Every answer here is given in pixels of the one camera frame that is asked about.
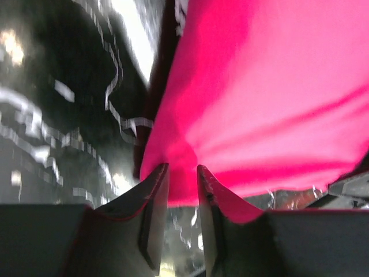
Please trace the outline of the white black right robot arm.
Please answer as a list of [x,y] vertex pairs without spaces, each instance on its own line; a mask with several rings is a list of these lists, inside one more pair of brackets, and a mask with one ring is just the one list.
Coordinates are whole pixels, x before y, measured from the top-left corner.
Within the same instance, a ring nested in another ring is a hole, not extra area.
[[368,152],[350,174],[329,185],[327,192],[307,208],[368,209]]

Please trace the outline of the bright pink t shirt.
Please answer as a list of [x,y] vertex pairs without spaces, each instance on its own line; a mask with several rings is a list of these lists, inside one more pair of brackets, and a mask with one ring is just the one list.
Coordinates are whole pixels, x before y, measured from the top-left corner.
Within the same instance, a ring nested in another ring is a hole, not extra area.
[[135,168],[169,164],[170,206],[199,165],[240,197],[326,190],[368,154],[368,2],[189,1],[160,100]]

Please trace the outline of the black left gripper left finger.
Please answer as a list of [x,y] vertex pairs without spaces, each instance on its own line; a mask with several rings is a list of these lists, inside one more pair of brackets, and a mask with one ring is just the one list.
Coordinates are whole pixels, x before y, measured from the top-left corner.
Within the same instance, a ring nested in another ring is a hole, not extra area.
[[156,276],[169,165],[109,203],[1,205],[2,276]]

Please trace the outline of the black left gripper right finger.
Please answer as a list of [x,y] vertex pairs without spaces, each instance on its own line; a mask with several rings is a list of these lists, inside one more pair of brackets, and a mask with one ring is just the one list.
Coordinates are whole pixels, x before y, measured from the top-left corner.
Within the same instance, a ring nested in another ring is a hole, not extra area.
[[263,211],[198,166],[207,276],[367,276],[368,210]]

